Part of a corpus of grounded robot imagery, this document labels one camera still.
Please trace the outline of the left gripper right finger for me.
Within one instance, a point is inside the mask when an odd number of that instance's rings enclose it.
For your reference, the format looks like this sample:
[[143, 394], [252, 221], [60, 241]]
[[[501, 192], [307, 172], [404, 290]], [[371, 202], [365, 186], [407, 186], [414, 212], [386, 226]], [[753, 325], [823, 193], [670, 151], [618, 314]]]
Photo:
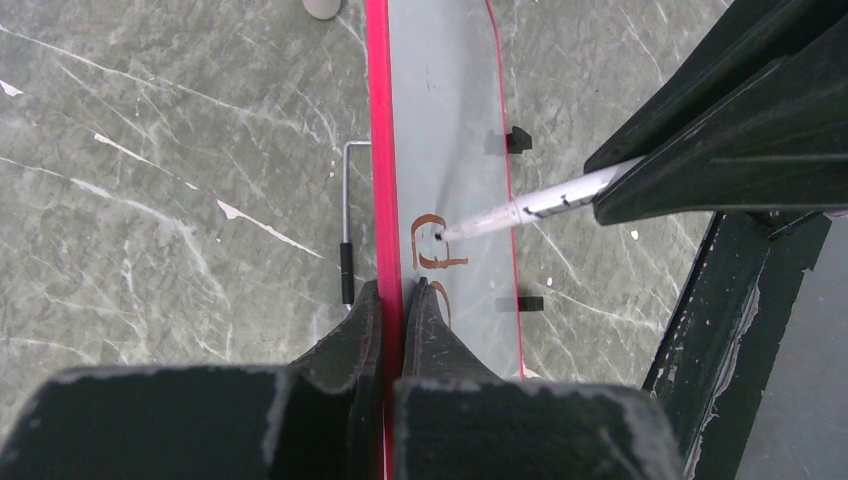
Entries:
[[670, 422], [621, 385], [499, 378], [442, 318], [436, 289], [415, 287], [394, 385], [398, 479], [679, 479]]

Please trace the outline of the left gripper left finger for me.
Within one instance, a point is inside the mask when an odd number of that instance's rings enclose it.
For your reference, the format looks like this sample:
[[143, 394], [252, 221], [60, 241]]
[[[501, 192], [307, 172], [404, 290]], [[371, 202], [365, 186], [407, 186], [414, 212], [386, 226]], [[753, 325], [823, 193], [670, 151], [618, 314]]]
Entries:
[[286, 365], [67, 369], [27, 401], [5, 479], [379, 479], [381, 303]]

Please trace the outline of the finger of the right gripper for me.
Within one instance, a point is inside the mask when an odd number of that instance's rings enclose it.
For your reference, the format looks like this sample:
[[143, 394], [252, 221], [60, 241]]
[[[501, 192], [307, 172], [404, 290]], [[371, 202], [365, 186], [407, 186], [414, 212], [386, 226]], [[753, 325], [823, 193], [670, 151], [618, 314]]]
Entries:
[[768, 63], [803, 50], [847, 15], [845, 0], [738, 0], [677, 72], [584, 164], [652, 153]]
[[847, 207], [847, 22], [774, 61], [647, 154], [594, 205], [602, 225], [685, 211]]

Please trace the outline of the white whiteboard marker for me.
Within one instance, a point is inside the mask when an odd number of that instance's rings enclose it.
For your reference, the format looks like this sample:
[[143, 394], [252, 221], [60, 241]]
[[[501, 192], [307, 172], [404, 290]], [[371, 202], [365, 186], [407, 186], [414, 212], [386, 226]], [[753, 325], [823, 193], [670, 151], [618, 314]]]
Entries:
[[492, 232], [535, 223], [590, 205], [643, 159], [644, 156], [636, 157], [510, 200], [481, 215], [467, 218], [437, 231], [434, 239], [440, 242], [451, 242], [476, 238]]

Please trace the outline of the red-framed whiteboard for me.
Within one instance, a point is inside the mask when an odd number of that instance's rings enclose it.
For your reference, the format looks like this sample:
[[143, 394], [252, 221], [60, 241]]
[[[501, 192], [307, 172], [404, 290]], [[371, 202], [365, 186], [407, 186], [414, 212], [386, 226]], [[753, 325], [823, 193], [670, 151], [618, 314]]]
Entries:
[[512, 197], [500, 39], [487, 1], [365, 5], [382, 381], [400, 376], [415, 287], [495, 375], [525, 376], [514, 234], [433, 231]]

